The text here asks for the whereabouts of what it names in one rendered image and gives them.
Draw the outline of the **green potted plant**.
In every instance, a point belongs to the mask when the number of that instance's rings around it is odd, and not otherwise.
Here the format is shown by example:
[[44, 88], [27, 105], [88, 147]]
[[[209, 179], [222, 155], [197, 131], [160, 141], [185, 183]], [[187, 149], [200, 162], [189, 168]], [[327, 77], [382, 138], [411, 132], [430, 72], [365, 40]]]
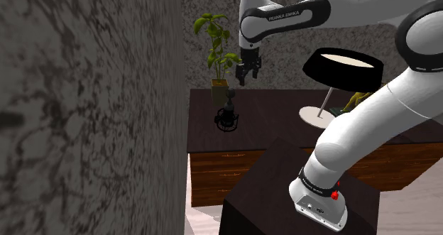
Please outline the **green potted plant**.
[[216, 77], [211, 78], [211, 98], [214, 106], [223, 106], [227, 101], [226, 90], [229, 88], [226, 74], [234, 64], [238, 65], [242, 59], [235, 53], [225, 51], [224, 46], [228, 44], [231, 37], [230, 31], [225, 30], [217, 19], [227, 17], [224, 14], [213, 15], [202, 14], [193, 25], [194, 34], [204, 31], [211, 38], [211, 48], [207, 56], [207, 67], [214, 69]]

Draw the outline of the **black shade table lamp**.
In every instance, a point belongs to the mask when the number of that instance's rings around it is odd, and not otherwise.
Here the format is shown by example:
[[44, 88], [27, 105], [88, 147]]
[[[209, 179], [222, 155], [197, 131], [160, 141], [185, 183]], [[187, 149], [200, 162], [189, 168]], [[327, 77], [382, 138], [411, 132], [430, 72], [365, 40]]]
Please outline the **black shade table lamp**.
[[321, 107], [304, 106], [300, 118], [307, 124], [325, 129], [334, 119], [325, 110], [335, 89], [348, 92], [372, 93], [382, 84], [384, 64], [370, 55], [341, 48], [319, 48], [303, 65], [302, 71], [311, 79], [329, 87]]

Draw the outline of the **yellow figurine on green base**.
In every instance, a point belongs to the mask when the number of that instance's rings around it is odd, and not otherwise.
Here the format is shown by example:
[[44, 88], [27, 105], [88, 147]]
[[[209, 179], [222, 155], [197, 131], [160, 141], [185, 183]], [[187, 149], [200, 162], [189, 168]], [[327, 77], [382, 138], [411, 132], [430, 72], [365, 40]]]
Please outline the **yellow figurine on green base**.
[[355, 92], [354, 95], [350, 98], [346, 106], [341, 107], [332, 107], [330, 108], [330, 112], [333, 116], [339, 116], [344, 113], [349, 113], [355, 107], [357, 107], [361, 102], [370, 97], [373, 92]]

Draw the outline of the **dark robot stand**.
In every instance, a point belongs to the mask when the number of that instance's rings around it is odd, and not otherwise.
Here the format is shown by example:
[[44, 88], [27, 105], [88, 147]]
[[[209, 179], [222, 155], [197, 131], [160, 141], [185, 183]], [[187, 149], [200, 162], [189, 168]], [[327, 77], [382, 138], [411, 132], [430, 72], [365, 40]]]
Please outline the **dark robot stand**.
[[309, 155], [277, 138], [224, 198], [219, 235], [376, 235], [380, 191], [343, 174], [340, 193], [349, 211], [335, 232], [298, 213], [289, 194]]

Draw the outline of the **black microphone with shock mount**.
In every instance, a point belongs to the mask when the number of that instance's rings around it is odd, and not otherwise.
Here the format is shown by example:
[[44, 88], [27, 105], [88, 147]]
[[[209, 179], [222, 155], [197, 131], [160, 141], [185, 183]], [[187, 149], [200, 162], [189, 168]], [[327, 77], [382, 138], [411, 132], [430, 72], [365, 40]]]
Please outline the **black microphone with shock mount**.
[[232, 99], [235, 97], [235, 89], [226, 90], [227, 102], [224, 107], [217, 112], [214, 122], [217, 128], [223, 132], [232, 132], [237, 129], [239, 115], [234, 112]]

